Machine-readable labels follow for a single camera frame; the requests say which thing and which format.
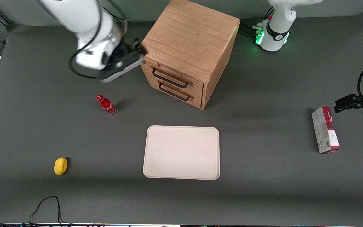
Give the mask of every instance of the wooden drawer unit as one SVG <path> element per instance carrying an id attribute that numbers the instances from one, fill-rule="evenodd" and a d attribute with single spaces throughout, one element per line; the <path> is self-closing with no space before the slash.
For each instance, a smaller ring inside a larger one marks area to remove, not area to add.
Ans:
<path id="1" fill-rule="evenodd" d="M 204 109 L 235 42 L 239 19 L 187 0 L 171 0 L 142 44 L 151 87 Z"/>

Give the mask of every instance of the white tray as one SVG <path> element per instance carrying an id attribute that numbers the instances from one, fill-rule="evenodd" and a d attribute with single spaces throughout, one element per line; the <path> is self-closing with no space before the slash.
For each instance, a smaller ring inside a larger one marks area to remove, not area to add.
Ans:
<path id="1" fill-rule="evenodd" d="M 149 127 L 143 172 L 146 177 L 154 178 L 218 179 L 218 129 L 156 125 Z"/>

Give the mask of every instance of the red bottle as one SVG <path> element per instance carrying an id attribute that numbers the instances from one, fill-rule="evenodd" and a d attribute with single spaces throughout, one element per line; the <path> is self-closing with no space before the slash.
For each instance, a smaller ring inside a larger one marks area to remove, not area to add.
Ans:
<path id="1" fill-rule="evenodd" d="M 96 96 L 96 99 L 101 103 L 101 107 L 105 109 L 109 114 L 115 115 L 117 113 L 116 107 L 113 105 L 113 103 L 110 102 L 110 100 L 105 99 L 101 95 Z"/>

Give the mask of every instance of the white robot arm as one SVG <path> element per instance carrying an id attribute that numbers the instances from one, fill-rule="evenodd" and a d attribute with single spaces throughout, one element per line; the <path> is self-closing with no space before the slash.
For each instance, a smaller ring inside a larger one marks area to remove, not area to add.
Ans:
<path id="1" fill-rule="evenodd" d="M 323 0 L 268 0 L 268 3 L 274 7 L 272 19 L 264 21 L 253 26 L 260 32 L 256 37 L 256 44 L 267 51 L 277 51 L 286 43 L 289 35 L 289 29 L 294 23 L 297 12 L 296 6 L 309 6 L 322 2 Z"/>
<path id="2" fill-rule="evenodd" d="M 40 1 L 78 38 L 78 51 L 72 57 L 75 57 L 75 62 L 100 71 L 98 77 L 81 76 L 109 82 L 144 61 L 147 52 L 137 40 L 131 46 L 121 40 L 118 26 L 111 15 L 102 9 L 99 0 Z M 74 71 L 72 59 L 70 68 Z"/>

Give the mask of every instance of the gray table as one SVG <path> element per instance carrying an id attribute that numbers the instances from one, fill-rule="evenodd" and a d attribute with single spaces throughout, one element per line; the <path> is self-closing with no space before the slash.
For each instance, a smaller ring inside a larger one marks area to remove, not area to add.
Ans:
<path id="1" fill-rule="evenodd" d="M 151 25 L 131 24 L 128 38 Z M 0 222 L 26 221 L 57 195 L 69 222 L 363 226 L 363 110 L 334 115 L 342 150 L 326 155 L 310 118 L 356 92 L 363 15 L 292 29 L 277 53 L 238 35 L 201 111 L 150 88 L 140 68 L 107 84 L 74 75 L 76 39 L 63 27 L 13 28 L 0 61 Z M 97 94 L 119 113 L 106 114 Z M 218 128 L 219 179 L 146 178 L 150 125 Z M 63 156 L 72 164 L 58 177 Z M 53 200 L 35 221 L 56 222 Z"/>

